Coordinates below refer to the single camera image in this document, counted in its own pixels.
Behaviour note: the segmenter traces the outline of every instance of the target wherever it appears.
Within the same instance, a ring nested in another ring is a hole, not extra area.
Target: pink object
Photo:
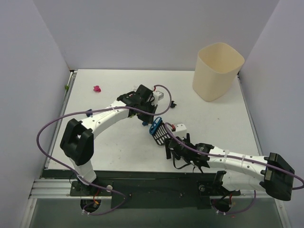
[[[101,88],[98,85],[94,86],[93,90],[98,93],[101,92]]]

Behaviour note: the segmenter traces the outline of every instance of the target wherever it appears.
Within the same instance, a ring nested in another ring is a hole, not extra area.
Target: yellow object
[[[211,44],[198,53],[193,78],[194,91],[205,101],[214,101],[231,87],[245,60],[225,43]]]

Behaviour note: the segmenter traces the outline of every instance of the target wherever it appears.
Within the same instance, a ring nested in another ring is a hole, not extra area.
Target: white table
[[[146,71],[146,70],[90,70],[80,69],[66,106],[65,113],[101,109],[110,105],[119,95],[143,84],[152,87],[162,84],[169,88],[177,106],[162,115],[170,123],[183,122],[190,133],[191,142],[209,143],[247,155],[258,155],[253,130],[249,121],[238,79],[230,90],[213,102],[205,102],[192,89],[193,71]],[[93,91],[99,85],[102,92]],[[169,102],[168,95],[159,103],[156,112],[164,110]],[[62,121],[52,155],[72,165],[60,149],[59,144],[67,122]],[[86,115],[74,116],[80,120]],[[149,127],[142,126],[137,117],[122,120],[108,128],[95,139],[92,164],[99,171],[149,171],[149,172],[192,172],[191,166],[182,170],[173,167],[167,160],[165,148],[158,146],[148,133]],[[184,161],[177,161],[177,166]],[[51,161],[49,169],[63,170],[65,167]],[[204,169],[207,172],[216,170]]]

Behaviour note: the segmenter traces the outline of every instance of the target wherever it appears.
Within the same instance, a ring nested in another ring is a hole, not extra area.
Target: metal frame
[[[65,110],[66,110],[66,106],[69,100],[69,96],[75,81],[77,75],[77,71],[72,71],[69,81],[68,81],[68,86],[69,86],[69,90],[66,91],[65,93],[65,97],[64,97],[64,101],[62,104],[62,108],[60,111],[60,115],[63,115]],[[248,117],[252,126],[252,131],[255,137],[255,141],[256,141],[256,145],[258,148],[258,153],[260,155],[262,155],[262,150],[259,144],[259,140],[258,140],[258,136],[256,133],[256,129],[254,126],[254,122],[252,120],[250,111],[248,109],[248,105],[246,103],[245,97],[244,97],[244,93],[243,93],[243,89],[241,86],[241,81],[240,78],[238,77],[239,83],[240,83],[240,88],[241,88],[241,92],[244,98],[244,102],[245,102],[245,106],[247,109],[247,113],[248,113]],[[55,145],[55,141],[57,139],[57,135],[58,135],[58,131],[61,125],[61,121],[59,121],[56,125],[56,129],[55,129],[55,133],[54,136],[52,138],[52,142],[51,142],[51,146],[49,148],[48,153],[51,154],[53,149],[54,149],[54,145]],[[30,226],[30,222],[33,216],[33,212],[35,209],[35,205],[36,205],[36,201],[37,199],[92,199],[93,197],[90,196],[85,196],[85,197],[71,197],[70,194],[70,189],[71,189],[71,184],[70,181],[75,181],[75,179],[70,179],[71,177],[71,173],[69,171],[66,170],[48,170],[48,165],[49,165],[49,159],[47,159],[46,164],[45,164],[45,169],[42,172],[42,178],[43,179],[37,179],[34,181],[33,183],[33,187],[30,193],[30,197],[29,197],[29,201],[28,204],[26,206],[26,211],[21,223],[21,227],[22,228],[28,228]],[[123,176],[125,177],[129,177],[129,178],[139,178],[142,175],[145,175],[145,173],[142,172],[111,172],[111,171],[101,171],[100,173],[102,173],[105,176],[112,176],[116,178],[122,178]],[[238,198],[252,198],[253,197],[253,191],[242,191],[242,194],[240,196],[236,196]],[[270,198],[270,196],[268,196],[265,192],[257,192],[257,197],[258,198]],[[109,200],[112,197],[111,196],[98,196],[96,197],[97,199],[106,199]],[[280,201],[280,200],[275,200],[277,209],[278,209],[278,213],[282,222],[282,225],[284,228],[291,228],[290,222],[289,222],[289,218],[286,212],[286,208],[284,205],[284,202]]]

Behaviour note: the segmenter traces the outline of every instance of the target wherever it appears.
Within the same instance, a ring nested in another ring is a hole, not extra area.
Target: trash bin
[[[195,67],[194,91],[205,101],[223,96],[244,62],[241,54],[228,44],[215,43],[203,48]]]

